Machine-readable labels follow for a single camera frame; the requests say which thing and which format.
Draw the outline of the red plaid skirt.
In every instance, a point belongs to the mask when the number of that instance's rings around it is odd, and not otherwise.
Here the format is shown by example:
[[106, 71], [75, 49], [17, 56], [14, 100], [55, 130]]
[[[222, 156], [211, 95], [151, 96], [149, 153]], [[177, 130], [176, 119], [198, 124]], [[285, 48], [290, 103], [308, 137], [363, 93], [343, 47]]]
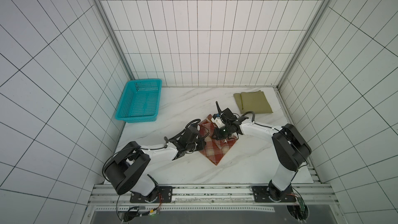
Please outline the red plaid skirt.
[[200, 135], [205, 136], [206, 134], [208, 134], [208, 136], [204, 139], [204, 149], [200, 150], [200, 153], [204, 155], [210, 162], [217, 166], [222, 158], [226, 155], [226, 153], [237, 142], [238, 136], [232, 134], [229, 138], [224, 140], [214, 139], [213, 136], [215, 134], [215, 129], [217, 125], [214, 124], [211, 119], [212, 115], [208, 115], [203, 121], [199, 123]]

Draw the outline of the olive green skirt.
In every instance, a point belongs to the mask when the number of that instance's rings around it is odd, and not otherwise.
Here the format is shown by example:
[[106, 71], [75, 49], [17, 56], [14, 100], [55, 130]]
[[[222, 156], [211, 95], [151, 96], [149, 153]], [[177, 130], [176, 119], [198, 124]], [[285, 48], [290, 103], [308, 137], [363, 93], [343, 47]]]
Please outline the olive green skirt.
[[263, 91], [234, 93], [241, 114], [254, 112], [255, 114], [272, 114], [273, 110]]

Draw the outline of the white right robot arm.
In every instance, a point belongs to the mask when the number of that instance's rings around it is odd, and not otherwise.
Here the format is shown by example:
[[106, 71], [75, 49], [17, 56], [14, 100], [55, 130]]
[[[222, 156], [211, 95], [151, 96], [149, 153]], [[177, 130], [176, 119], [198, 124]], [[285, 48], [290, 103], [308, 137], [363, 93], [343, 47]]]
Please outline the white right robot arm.
[[271, 126], [256, 121], [253, 111], [243, 113], [237, 117], [229, 108], [222, 110], [216, 102], [217, 113], [212, 122], [216, 128], [212, 135], [215, 140], [226, 140], [232, 134], [248, 135], [270, 141], [275, 148], [279, 166], [268, 184], [268, 192], [281, 196], [287, 192], [301, 166], [307, 165], [307, 159], [312, 150], [300, 132], [293, 124]]

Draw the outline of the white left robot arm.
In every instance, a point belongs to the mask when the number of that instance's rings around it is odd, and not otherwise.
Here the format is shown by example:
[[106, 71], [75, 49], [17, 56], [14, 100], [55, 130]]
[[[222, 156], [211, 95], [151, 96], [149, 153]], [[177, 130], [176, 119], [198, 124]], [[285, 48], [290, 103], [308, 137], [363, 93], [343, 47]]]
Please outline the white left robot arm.
[[152, 166], [203, 150], [209, 134], [207, 128], [192, 123], [174, 137], [165, 137], [165, 143], [161, 145], [141, 146], [136, 141], [131, 141], [105, 162], [103, 176], [118, 195], [130, 191], [144, 197], [156, 197], [158, 183], [149, 175]]

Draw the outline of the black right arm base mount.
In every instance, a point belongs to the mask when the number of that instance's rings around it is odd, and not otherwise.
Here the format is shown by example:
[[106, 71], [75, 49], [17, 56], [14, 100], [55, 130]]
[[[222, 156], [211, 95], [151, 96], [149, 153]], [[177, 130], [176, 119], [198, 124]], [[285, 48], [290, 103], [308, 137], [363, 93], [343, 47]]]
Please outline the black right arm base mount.
[[295, 203], [296, 196], [291, 184], [285, 190], [279, 190], [272, 182], [267, 186], [251, 187], [254, 201], [257, 203]]

